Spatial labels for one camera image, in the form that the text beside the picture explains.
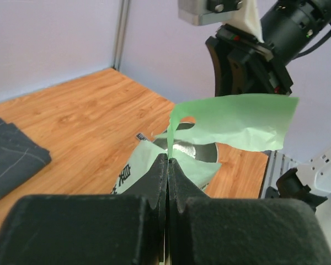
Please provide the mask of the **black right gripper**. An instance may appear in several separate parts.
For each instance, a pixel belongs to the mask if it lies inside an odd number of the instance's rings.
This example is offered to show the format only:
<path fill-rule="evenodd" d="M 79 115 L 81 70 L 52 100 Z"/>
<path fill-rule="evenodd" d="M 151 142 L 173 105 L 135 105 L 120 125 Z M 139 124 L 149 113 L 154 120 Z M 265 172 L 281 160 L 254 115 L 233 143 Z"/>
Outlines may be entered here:
<path fill-rule="evenodd" d="M 229 24 L 220 26 L 205 44 L 213 63 L 216 97 L 292 93 L 293 81 L 273 44 L 261 43 Z"/>

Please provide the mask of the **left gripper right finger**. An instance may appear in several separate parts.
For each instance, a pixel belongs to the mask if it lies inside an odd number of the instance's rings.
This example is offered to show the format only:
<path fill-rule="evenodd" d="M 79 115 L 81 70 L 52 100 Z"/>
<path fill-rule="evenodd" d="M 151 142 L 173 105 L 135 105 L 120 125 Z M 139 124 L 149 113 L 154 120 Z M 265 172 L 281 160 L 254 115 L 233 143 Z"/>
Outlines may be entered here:
<path fill-rule="evenodd" d="M 312 209 L 296 199 L 210 198 L 168 162 L 171 264 L 331 264 Z"/>

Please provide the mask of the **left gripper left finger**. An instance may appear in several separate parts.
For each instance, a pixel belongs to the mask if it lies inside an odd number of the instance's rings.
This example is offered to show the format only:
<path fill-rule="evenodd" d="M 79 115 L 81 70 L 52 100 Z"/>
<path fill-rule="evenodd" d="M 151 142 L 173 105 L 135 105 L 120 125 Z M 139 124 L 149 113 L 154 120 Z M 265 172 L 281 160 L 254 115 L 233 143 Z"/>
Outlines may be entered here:
<path fill-rule="evenodd" d="M 118 195 L 27 195 L 0 228 L 0 264 L 159 264 L 168 157 Z"/>

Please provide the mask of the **green litter bag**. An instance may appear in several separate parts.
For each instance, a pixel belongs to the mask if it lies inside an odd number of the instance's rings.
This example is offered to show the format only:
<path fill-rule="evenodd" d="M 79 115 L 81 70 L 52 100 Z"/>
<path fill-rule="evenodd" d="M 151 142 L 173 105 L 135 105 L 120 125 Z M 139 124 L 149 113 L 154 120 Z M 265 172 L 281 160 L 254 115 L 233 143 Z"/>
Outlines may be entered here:
<path fill-rule="evenodd" d="M 159 154 L 178 161 L 200 189 L 213 179 L 219 162 L 201 162 L 177 149 L 179 142 L 205 146 L 221 143 L 250 152 L 283 148 L 299 98 L 279 94 L 240 94 L 182 102 L 174 106 L 166 132 L 155 137 L 166 147 L 142 140 L 119 173 L 112 194 L 121 194 L 151 168 Z"/>

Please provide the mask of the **grey metal scoop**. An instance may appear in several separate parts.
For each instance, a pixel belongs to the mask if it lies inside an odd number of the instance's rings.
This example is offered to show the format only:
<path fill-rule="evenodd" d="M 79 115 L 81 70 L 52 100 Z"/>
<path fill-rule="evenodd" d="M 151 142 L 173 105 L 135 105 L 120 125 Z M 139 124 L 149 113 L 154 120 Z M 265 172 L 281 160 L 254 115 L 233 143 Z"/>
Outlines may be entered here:
<path fill-rule="evenodd" d="M 191 122 L 181 122 L 178 125 L 177 130 L 191 129 L 194 125 L 195 124 Z M 168 149 L 167 139 L 155 139 L 153 143 L 166 151 Z M 195 145 L 189 142 L 174 139 L 173 150 L 173 152 L 175 152 L 175 150 L 181 151 L 202 162 L 216 163 L 218 161 L 218 148 L 215 143 Z"/>

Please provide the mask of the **piano pattern bag clip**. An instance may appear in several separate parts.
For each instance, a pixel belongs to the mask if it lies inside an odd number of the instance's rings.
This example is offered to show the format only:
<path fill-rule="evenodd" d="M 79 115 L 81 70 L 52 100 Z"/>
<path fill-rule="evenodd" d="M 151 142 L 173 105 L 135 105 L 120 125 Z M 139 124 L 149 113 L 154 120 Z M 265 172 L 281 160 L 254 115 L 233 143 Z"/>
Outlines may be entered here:
<path fill-rule="evenodd" d="M 136 138 L 140 141 L 148 141 L 148 138 L 141 132 L 136 135 Z"/>

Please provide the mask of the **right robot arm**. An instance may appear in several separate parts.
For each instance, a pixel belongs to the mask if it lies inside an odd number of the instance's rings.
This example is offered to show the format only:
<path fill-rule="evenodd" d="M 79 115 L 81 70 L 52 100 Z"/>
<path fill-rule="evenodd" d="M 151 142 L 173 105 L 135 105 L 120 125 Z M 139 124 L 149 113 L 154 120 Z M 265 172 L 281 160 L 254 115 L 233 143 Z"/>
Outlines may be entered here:
<path fill-rule="evenodd" d="M 290 95 L 287 64 L 331 37 L 331 1 L 277 1 L 260 20 L 263 41 L 226 23 L 206 40 L 215 72 L 215 96 Z"/>

